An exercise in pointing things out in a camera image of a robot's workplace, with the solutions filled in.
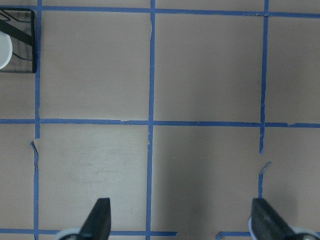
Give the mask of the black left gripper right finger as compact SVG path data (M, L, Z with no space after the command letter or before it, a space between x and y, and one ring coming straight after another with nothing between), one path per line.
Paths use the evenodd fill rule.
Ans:
M263 198L254 198L251 205L251 237L254 240L298 240L283 218Z

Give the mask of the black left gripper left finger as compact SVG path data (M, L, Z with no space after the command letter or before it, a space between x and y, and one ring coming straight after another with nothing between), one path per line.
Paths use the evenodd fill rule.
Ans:
M79 231L80 240L107 240L111 232L111 202L99 198Z

